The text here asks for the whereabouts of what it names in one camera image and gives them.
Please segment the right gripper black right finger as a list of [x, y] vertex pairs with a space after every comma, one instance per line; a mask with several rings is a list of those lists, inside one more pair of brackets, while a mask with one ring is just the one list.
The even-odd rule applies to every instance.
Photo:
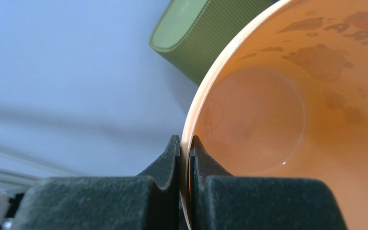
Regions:
[[331, 190], [307, 178], [230, 174], [194, 136], [190, 148], [194, 230], [345, 230]]

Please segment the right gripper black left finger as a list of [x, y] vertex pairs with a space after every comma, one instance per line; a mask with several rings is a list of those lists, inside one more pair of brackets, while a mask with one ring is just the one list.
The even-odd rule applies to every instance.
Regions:
[[131, 177], [51, 177], [34, 184], [14, 230], [176, 230], [180, 140]]

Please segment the orange bin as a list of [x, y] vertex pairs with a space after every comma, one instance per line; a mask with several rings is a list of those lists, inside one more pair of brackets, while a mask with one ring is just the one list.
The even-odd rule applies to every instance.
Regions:
[[215, 60], [181, 141], [235, 175], [322, 180], [348, 228], [368, 230], [368, 0], [280, 0]]

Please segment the olive green mesh bin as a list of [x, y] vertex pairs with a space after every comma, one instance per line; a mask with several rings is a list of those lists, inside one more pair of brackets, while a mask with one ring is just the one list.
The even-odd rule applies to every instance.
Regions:
[[273, 0], [172, 0], [149, 45], [200, 85], [235, 35], [273, 4]]

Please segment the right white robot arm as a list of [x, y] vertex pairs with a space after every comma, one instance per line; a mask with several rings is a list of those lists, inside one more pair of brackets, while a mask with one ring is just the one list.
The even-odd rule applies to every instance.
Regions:
[[37, 179], [0, 170], [0, 230], [345, 230], [330, 189], [298, 178], [236, 177], [199, 138], [190, 208], [179, 201], [180, 139], [133, 177]]

